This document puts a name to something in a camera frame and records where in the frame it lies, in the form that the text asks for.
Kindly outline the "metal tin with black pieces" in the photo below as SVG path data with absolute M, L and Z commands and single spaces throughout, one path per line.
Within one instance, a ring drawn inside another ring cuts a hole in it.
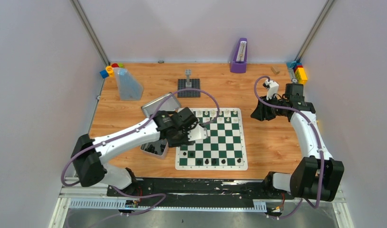
M 167 140 L 157 140 L 140 146 L 140 150 L 144 153 L 162 160 L 166 158 L 168 149 L 169 146 Z

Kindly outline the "green white chess mat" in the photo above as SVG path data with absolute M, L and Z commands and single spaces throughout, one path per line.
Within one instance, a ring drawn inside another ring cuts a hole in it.
M 240 108 L 221 108 L 217 119 L 206 125 L 208 137 L 195 141 L 193 145 L 176 148 L 175 168 L 185 171 L 246 171 L 248 159 Z M 195 159 L 203 159 L 202 166 L 195 165 Z M 211 159 L 217 159 L 212 165 Z

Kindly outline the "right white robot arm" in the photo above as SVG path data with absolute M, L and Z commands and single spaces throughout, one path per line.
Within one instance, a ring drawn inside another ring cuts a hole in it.
M 282 192 L 294 197 L 331 202 L 341 182 L 344 165 L 336 161 L 326 148 L 317 126 L 314 105 L 306 102 L 303 85 L 286 84 L 281 98 L 279 84 L 265 80 L 267 94 L 258 98 L 251 118 L 269 121 L 277 116 L 287 117 L 299 141 L 302 160 L 293 174 L 270 171 L 265 177 L 264 194 L 276 198 Z

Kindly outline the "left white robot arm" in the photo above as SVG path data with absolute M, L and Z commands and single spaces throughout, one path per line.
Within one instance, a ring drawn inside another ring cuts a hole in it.
M 176 111 L 158 111 L 138 124 L 110 135 L 90 138 L 84 134 L 77 139 L 71 155 L 82 187 L 97 183 L 112 185 L 124 195 L 133 196 L 137 192 L 137 182 L 126 168 L 109 164 L 114 157 L 158 140 L 166 140 L 168 146 L 192 145 L 197 140 L 206 139 L 206 128 L 189 108 Z

